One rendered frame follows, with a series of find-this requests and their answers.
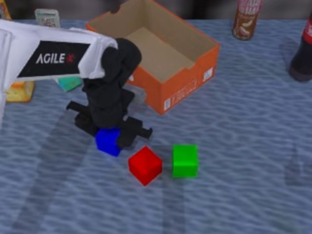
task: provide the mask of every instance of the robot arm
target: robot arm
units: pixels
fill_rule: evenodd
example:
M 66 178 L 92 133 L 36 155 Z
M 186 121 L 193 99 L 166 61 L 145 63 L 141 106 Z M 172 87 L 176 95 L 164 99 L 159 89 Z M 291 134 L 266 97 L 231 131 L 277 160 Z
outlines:
M 105 76 L 101 56 L 116 40 L 83 29 L 59 29 L 0 19 L 0 124 L 5 92 L 15 81 Z

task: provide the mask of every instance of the agile x logo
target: agile x logo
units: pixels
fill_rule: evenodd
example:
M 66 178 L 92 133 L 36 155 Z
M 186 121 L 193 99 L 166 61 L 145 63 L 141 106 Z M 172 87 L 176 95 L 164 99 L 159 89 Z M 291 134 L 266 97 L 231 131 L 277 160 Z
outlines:
M 90 44 L 41 41 L 19 78 L 79 74 L 78 65 Z

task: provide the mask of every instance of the red bottle label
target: red bottle label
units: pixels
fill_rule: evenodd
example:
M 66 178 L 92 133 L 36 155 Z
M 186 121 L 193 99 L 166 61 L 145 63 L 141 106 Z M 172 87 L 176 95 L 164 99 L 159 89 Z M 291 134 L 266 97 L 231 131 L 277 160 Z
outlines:
M 312 45 L 312 19 L 309 19 L 302 34 L 303 39 Z

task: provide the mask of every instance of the bottle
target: bottle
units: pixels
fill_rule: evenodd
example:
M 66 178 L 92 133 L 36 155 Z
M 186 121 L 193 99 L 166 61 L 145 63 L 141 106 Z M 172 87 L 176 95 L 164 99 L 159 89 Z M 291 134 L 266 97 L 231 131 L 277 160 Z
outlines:
M 297 53 L 291 61 L 289 74 L 300 82 L 312 79 L 312 11 L 303 30 Z
M 239 40 L 250 40 L 255 31 L 263 0 L 238 0 L 232 34 Z

